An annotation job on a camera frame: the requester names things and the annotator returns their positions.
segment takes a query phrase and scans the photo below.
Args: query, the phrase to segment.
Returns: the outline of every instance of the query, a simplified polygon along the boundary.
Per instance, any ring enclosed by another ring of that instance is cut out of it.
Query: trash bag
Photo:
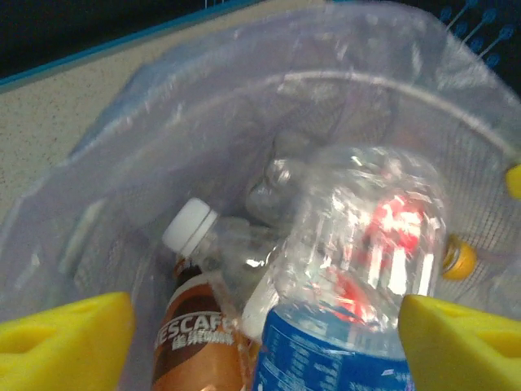
[[[520,118],[512,91],[414,8],[314,7],[176,47],[16,201],[0,232],[0,320],[130,292],[138,329],[120,391],[150,387],[173,290],[160,234],[192,197],[240,213],[282,130],[423,155],[447,180],[451,231],[513,253],[521,204],[503,174]]]

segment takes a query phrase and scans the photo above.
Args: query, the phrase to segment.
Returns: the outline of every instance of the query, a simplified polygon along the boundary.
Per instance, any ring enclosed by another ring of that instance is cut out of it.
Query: blue edge trim
[[[205,10],[197,11],[192,14],[185,15],[180,18],[176,18],[174,20],[170,20],[169,22],[165,22],[163,24],[158,24],[158,25],[152,26],[148,29],[144,29],[144,30],[138,31],[136,33],[125,35],[124,37],[102,43],[101,45],[93,46],[84,51],[79,51],[73,55],[68,55],[61,59],[51,61],[47,64],[43,64],[38,67],[28,69],[27,71],[16,73],[9,77],[5,77],[3,79],[0,79],[0,87],[5,87],[12,83],[18,82],[18,81],[23,81],[24,79],[34,77],[39,73],[49,71],[52,68],[56,68],[61,65],[69,64],[71,62],[78,61],[79,59],[84,59],[85,57],[97,54],[101,51],[105,51],[105,50],[111,49],[115,46],[123,45],[125,43],[129,43],[131,41],[138,40],[139,38],[145,38],[145,37],[151,36],[155,33],[159,33],[166,29],[180,27],[182,24],[192,24],[194,22],[203,21],[205,17],[208,17],[210,15],[213,15],[216,13],[222,13],[224,11],[230,11],[234,8],[245,7],[246,5],[254,4],[256,2],[258,2],[258,0],[230,0],[228,2],[224,2],[222,4],[218,4],[218,5],[209,7]]]

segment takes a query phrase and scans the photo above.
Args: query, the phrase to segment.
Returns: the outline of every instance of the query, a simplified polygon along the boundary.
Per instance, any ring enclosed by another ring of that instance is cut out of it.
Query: gray countertop
[[[183,30],[134,42],[0,94],[0,221],[43,173],[62,161],[142,64],[171,46],[322,0],[271,0]]]

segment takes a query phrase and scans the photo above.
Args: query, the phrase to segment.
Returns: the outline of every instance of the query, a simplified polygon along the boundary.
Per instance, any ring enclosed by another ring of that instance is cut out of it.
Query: nescafe bottle
[[[155,339],[153,391],[241,391],[243,338],[221,312],[208,279],[179,258],[177,287]]]

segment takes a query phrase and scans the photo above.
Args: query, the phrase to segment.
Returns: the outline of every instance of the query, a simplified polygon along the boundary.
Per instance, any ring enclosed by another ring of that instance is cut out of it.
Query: blue bottle label
[[[252,391],[414,391],[405,360],[359,354],[268,314]]]

